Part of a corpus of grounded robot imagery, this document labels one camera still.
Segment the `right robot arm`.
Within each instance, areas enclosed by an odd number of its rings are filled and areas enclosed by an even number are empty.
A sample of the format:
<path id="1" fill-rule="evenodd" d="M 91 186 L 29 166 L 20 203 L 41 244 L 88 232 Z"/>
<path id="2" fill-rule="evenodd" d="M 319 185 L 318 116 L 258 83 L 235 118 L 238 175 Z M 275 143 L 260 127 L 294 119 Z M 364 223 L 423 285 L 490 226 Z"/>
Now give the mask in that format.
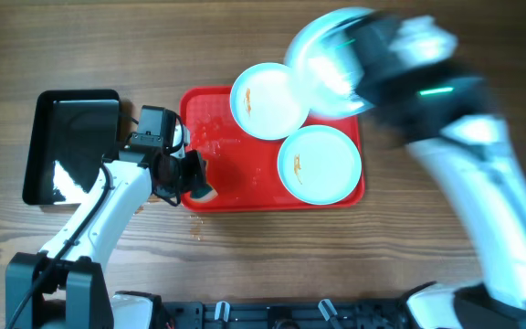
<path id="1" fill-rule="evenodd" d="M 526 328 L 526 178 L 486 82 L 453 58 L 428 16 L 375 13 L 346 27 L 363 76 L 355 91 L 437 181 L 478 254 L 482 280 L 407 299 L 423 328 Z"/>

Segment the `light blue plate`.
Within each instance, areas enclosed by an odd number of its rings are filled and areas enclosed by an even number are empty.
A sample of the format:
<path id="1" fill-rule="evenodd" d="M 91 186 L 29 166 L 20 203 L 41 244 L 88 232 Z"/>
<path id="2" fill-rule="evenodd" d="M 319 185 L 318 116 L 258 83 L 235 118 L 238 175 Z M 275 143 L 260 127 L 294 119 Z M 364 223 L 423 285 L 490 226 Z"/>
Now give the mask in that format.
<path id="1" fill-rule="evenodd" d="M 292 70 L 279 63 L 260 63 L 235 80 L 229 106 L 237 125 L 260 140 L 288 137 L 307 120 L 310 109 L 298 98 Z"/>
<path id="2" fill-rule="evenodd" d="M 327 125 L 297 130 L 279 148 L 280 182 L 298 200 L 326 206 L 344 200 L 362 176 L 360 151 L 350 137 Z"/>
<path id="3" fill-rule="evenodd" d="M 355 39 L 343 33 L 372 13 L 355 6 L 331 11 L 306 25 L 290 42 L 284 64 L 292 70 L 294 94 L 312 115 L 336 120 L 374 108 L 355 91 L 364 71 L 352 51 Z"/>

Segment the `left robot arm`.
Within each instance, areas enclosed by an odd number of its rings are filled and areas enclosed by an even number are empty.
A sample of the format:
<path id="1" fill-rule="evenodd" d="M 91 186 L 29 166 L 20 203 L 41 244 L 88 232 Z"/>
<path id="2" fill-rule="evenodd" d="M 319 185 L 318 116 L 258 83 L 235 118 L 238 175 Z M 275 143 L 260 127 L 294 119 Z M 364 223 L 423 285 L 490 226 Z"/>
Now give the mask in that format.
<path id="1" fill-rule="evenodd" d="M 5 273 L 8 328 L 164 328 L 162 298 L 147 292 L 109 295 L 104 270 L 128 223 L 156 195 L 177 206 L 205 186 L 196 150 L 160 148 L 103 158 L 89 198 L 35 253 L 18 252 Z"/>

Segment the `green and orange sponge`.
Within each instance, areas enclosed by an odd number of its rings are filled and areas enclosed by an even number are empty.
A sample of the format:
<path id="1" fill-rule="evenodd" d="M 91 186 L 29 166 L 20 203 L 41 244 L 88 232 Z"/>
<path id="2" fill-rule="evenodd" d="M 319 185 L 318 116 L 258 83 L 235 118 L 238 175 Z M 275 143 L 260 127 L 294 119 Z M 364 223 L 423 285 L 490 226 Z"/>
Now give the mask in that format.
<path id="1" fill-rule="evenodd" d="M 208 203 L 217 196 L 216 190 L 208 183 L 201 184 L 190 192 L 190 199 L 196 203 Z"/>

